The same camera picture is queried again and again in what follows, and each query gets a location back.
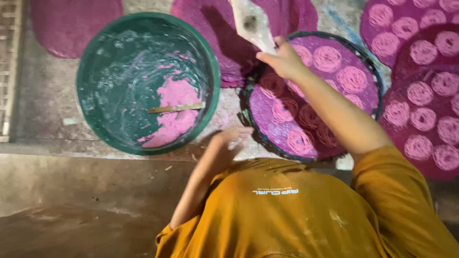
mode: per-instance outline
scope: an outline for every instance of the green plastic basin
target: green plastic basin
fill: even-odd
[[[159,107],[156,90],[168,76],[188,80],[206,107],[177,140],[143,148],[139,139],[161,127],[161,114],[146,110]],[[76,79],[88,125],[108,145],[136,155],[164,154],[193,140],[212,117],[219,90],[217,60],[205,39],[183,20],[155,12],[125,16],[102,29],[86,47]]]

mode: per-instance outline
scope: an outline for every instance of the hand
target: hand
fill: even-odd
[[[279,76],[287,80],[295,80],[303,73],[310,73],[295,49],[283,37],[276,37],[274,41],[279,46],[277,55],[258,52],[258,60],[269,64]]]
[[[201,157],[197,172],[213,177],[228,169],[236,155],[246,147],[252,132],[252,127],[230,127],[216,134]]]

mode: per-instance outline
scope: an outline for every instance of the tray rim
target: tray rim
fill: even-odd
[[[328,33],[328,32],[322,32],[322,31],[313,31],[313,32],[296,31],[296,32],[293,32],[290,35],[288,35],[286,37],[286,40],[288,42],[290,42],[292,39],[309,37],[309,36],[316,36],[316,37],[321,37],[321,38],[324,38],[324,39],[335,39],[335,40],[339,41],[340,43],[342,43],[345,47],[347,47],[351,51],[358,52],[360,54],[360,56],[357,56],[357,55],[356,56],[368,68],[370,73],[372,73],[376,77],[375,84],[376,84],[376,87],[377,87],[377,94],[378,94],[378,106],[375,109],[373,109],[373,112],[371,113],[371,116],[374,116],[375,121],[378,121],[379,117],[381,116],[382,110],[383,110],[383,95],[384,95],[383,94],[383,89],[384,89],[384,87],[383,87],[382,78],[381,78],[381,76],[380,76],[380,74],[379,74],[379,72],[378,72],[373,60],[370,58],[370,56],[364,50],[365,48],[363,48],[363,47],[361,47],[359,45],[356,45],[356,44],[352,43],[351,41],[349,41],[349,40],[347,40],[347,39],[345,39],[345,38],[343,38],[341,36],[338,36],[338,35],[335,35],[335,34],[331,34],[331,33]],[[307,157],[301,157],[301,156],[297,156],[297,155],[292,155],[292,154],[289,154],[286,151],[280,149],[275,143],[273,143],[271,140],[269,140],[267,138],[267,136],[260,131],[260,128],[255,123],[255,120],[252,117],[252,113],[250,112],[249,100],[250,100],[250,95],[252,94],[252,91],[253,91],[253,87],[255,86],[255,83],[258,81],[258,79],[261,77],[260,75],[263,74],[266,66],[267,66],[267,64],[261,63],[259,65],[259,67],[256,67],[253,70],[251,75],[248,77],[247,86],[241,92],[242,102],[244,102],[244,107],[243,107],[243,110],[241,112],[243,117],[244,117],[243,123],[246,123],[246,124],[248,124],[249,126],[252,126],[255,129],[254,130],[254,135],[255,135],[254,138],[258,139],[260,141],[259,143],[262,144],[263,147],[266,150],[268,150],[269,152],[272,152],[272,153],[274,153],[274,154],[276,154],[276,155],[278,155],[278,156],[280,156],[282,158],[285,158],[285,159],[294,160],[294,161],[300,161],[300,162],[303,162],[303,163],[310,163],[310,162],[315,161],[315,160],[334,159],[334,158],[342,157],[342,156],[346,155],[347,154],[346,150],[344,150],[343,153],[340,153],[340,154],[337,154],[337,155],[334,155],[334,156],[330,156],[330,157],[320,158],[320,159],[319,158],[307,158]]]

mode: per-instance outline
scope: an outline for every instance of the person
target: person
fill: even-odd
[[[283,38],[257,53],[293,81],[352,155],[351,187],[282,159],[233,163],[252,128],[215,135],[192,172],[157,257],[459,257],[422,174],[370,116],[314,75]]]

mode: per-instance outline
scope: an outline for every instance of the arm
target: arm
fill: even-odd
[[[245,147],[248,136],[253,128],[229,128],[216,134],[204,155],[191,173],[182,198],[177,205],[170,227],[172,230],[197,215],[203,204],[215,175],[228,169],[234,157]],[[238,142],[234,149],[229,150],[231,142]]]
[[[257,58],[269,64],[282,78],[298,85],[311,107],[354,160],[377,148],[392,145],[381,126],[365,111],[311,72],[283,38],[275,40],[279,46],[277,55],[259,52]]]
[[[391,257],[458,257],[459,245],[437,218],[422,174],[365,112],[315,76],[294,49],[276,39],[278,55],[258,53],[303,91],[312,108],[356,160],[353,188],[378,217],[377,231]]]

